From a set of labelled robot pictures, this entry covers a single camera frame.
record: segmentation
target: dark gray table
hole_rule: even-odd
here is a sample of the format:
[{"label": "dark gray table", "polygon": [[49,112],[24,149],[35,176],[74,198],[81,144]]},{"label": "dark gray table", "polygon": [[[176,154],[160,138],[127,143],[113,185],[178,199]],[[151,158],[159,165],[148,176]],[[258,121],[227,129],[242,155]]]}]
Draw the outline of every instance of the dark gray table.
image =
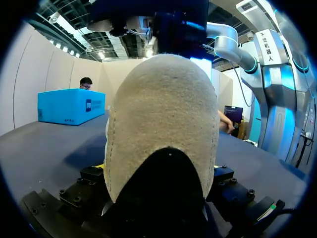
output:
[{"label": "dark gray table", "polygon": [[[80,126],[33,122],[0,137],[0,161],[16,200],[45,188],[57,196],[90,165],[105,158],[105,127],[108,115]],[[270,196],[287,208],[296,207],[308,178],[277,157],[232,136],[219,137],[216,164],[227,165],[246,188],[256,191],[256,201]],[[280,216],[269,227],[270,234],[287,218]]]}]

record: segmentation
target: bolt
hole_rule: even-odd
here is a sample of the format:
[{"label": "bolt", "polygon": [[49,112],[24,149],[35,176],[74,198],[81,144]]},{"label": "bolt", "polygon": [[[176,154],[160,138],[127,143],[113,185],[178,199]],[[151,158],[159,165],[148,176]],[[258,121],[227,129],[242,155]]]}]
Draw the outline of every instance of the bolt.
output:
[{"label": "bolt", "polygon": [[32,214],[33,214],[33,215],[38,214],[38,212],[39,212],[39,211],[38,211],[37,209],[32,209]]},{"label": "bolt", "polygon": [[79,203],[81,201],[81,197],[75,197],[73,199],[74,202]]},{"label": "bolt", "polygon": [[253,189],[248,190],[248,196],[253,196],[255,194],[255,191]]},{"label": "bolt", "polygon": [[233,203],[236,203],[236,202],[239,201],[239,199],[238,199],[238,197],[233,197],[233,198],[231,199],[231,201],[232,201]]},{"label": "bolt", "polygon": [[237,179],[236,179],[236,178],[231,178],[231,179],[230,179],[230,182],[236,183],[236,182],[237,182]]},{"label": "bolt", "polygon": [[65,189],[61,189],[60,191],[59,191],[59,194],[60,195],[63,195],[63,194],[65,194],[66,193],[66,190]]}]

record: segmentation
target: ceiling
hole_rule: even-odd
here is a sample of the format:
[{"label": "ceiling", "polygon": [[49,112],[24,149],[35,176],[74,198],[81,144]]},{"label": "ceiling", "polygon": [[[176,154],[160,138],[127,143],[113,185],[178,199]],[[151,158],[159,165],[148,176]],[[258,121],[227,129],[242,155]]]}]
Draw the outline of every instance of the ceiling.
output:
[{"label": "ceiling", "polygon": [[[237,15],[234,11],[236,2],[233,4],[230,1],[230,11],[224,10],[221,6],[222,2],[219,0],[210,1],[208,9],[208,21],[214,23],[227,24],[234,27],[239,36],[239,41],[244,43],[247,41],[245,34],[250,32],[250,22],[244,21],[243,15]],[[49,23],[50,16],[58,12],[75,30],[85,28],[89,21],[91,3],[89,0],[43,0],[39,3],[38,9],[30,16],[29,23],[35,27],[41,34],[49,40],[53,40],[54,44],[60,43],[61,49],[66,46],[68,52],[73,50],[80,55],[81,58],[102,61],[99,52],[103,52],[106,58],[117,59],[118,51],[113,41],[108,37],[106,32],[88,32],[83,34],[84,40],[89,43],[94,49],[92,52],[86,52],[86,46],[79,42],[74,35],[69,34],[58,24]],[[128,58],[143,58],[145,57],[144,42],[139,36],[128,33],[120,37],[118,45],[122,45],[122,50],[126,52]],[[213,47],[214,40],[210,40],[208,45]],[[217,59],[213,63],[213,68],[219,71],[232,68],[231,64],[227,64],[223,59]]]}]

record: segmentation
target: person's arm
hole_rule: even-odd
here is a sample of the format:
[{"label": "person's arm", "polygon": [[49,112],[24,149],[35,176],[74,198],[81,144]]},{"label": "person's arm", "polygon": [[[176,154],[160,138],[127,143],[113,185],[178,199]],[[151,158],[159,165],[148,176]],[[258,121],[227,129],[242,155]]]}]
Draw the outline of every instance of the person's arm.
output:
[{"label": "person's arm", "polygon": [[224,122],[227,124],[228,126],[228,131],[227,133],[230,134],[233,130],[234,130],[234,127],[233,127],[233,124],[232,124],[232,121],[226,117],[221,111],[218,110],[218,114],[220,116],[220,121]]}]

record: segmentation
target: metal ceiling truss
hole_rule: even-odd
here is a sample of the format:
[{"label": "metal ceiling truss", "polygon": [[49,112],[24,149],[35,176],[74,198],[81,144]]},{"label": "metal ceiling truss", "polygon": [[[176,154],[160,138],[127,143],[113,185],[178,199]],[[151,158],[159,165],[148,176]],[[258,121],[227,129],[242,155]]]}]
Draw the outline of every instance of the metal ceiling truss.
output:
[{"label": "metal ceiling truss", "polygon": [[[118,54],[120,51],[126,51],[126,54],[129,58],[142,58],[145,57],[145,49],[144,49],[144,41],[140,39],[139,36],[135,36],[131,33],[120,38],[119,43],[122,44],[122,49],[118,50],[118,47],[115,47],[114,44],[111,43],[105,32],[92,32],[88,34],[82,35],[82,37],[94,48],[91,52],[86,52],[81,43],[79,43],[74,37],[68,34],[65,30],[59,28],[55,24],[48,23],[50,16],[55,12],[59,12],[59,14],[76,30],[82,29],[87,26],[87,22],[89,19],[89,11],[91,4],[89,0],[46,0],[42,1],[39,9],[38,15],[40,15],[43,19],[32,19],[35,21],[39,21],[46,27],[49,27],[51,31],[55,31],[56,34],[52,33],[50,30],[46,28],[43,30],[39,24],[36,24],[32,21],[30,23],[38,29],[43,35],[47,38],[50,37],[54,40],[61,40],[61,44],[68,46],[69,49],[73,49],[77,51],[83,58],[101,61],[99,52],[102,52],[106,58],[118,58]],[[208,21],[227,24],[234,27],[238,36],[244,35],[249,32],[250,29],[239,21],[235,16],[231,13],[225,11],[221,7],[210,2],[208,8]],[[209,39],[209,46],[213,46],[214,40]],[[212,50],[206,49],[208,53],[213,53]]]}]

